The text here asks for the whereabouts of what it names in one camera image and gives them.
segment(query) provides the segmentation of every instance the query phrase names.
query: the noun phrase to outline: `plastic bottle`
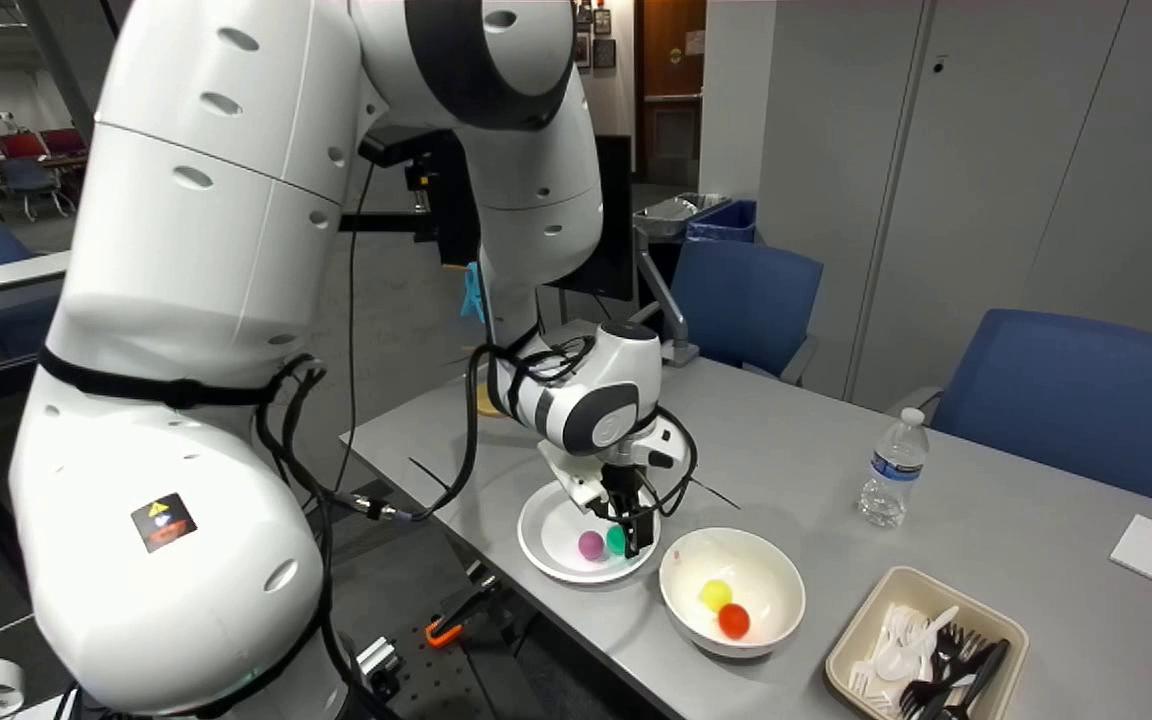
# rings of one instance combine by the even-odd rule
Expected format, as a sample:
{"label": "plastic bottle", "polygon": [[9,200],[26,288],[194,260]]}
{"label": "plastic bottle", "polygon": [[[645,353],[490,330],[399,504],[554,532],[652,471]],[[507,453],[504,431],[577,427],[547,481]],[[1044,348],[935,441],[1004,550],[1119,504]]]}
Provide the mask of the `plastic bottle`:
{"label": "plastic bottle", "polygon": [[904,407],[898,419],[880,437],[866,461],[866,481],[859,488],[859,516],[876,526],[898,526],[908,512],[913,485],[929,464],[925,413]]}

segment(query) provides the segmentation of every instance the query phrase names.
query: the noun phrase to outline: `bottle cap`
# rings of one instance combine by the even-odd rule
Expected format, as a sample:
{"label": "bottle cap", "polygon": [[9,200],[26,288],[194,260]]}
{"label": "bottle cap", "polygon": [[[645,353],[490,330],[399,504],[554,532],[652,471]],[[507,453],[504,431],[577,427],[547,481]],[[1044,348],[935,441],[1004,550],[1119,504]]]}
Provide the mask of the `bottle cap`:
{"label": "bottle cap", "polygon": [[929,414],[919,407],[904,407],[898,419],[904,425],[929,425]]}

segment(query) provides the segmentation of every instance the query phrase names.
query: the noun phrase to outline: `sticker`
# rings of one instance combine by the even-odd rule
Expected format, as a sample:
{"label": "sticker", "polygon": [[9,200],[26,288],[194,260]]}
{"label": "sticker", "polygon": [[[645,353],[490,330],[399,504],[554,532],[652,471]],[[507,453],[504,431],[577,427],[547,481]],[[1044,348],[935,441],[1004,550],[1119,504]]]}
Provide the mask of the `sticker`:
{"label": "sticker", "polygon": [[180,535],[194,532],[194,525],[192,525],[192,516],[174,492],[131,512],[131,525],[134,525],[147,550],[174,544]]}

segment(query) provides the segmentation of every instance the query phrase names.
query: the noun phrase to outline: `purple object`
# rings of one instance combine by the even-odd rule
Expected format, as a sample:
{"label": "purple object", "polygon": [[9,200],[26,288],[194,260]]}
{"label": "purple object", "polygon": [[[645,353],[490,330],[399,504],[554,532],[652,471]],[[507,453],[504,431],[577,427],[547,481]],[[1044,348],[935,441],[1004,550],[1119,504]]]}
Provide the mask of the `purple object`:
{"label": "purple object", "polygon": [[579,532],[579,556],[598,565],[606,559],[605,535],[598,532]]}

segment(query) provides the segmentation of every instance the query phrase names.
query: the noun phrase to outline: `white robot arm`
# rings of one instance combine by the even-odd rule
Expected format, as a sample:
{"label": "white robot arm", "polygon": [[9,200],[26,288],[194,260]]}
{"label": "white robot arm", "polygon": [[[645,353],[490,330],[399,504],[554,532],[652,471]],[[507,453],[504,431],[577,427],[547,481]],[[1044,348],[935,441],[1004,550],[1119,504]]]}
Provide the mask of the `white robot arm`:
{"label": "white robot arm", "polygon": [[[460,136],[490,334],[535,353],[531,292],[598,237],[569,0],[140,0],[123,24],[11,461],[37,623],[114,711],[240,695],[313,635],[324,559],[246,437],[385,114]],[[658,425],[652,334],[598,330],[558,382],[494,353],[490,378],[577,454],[630,464]]]}

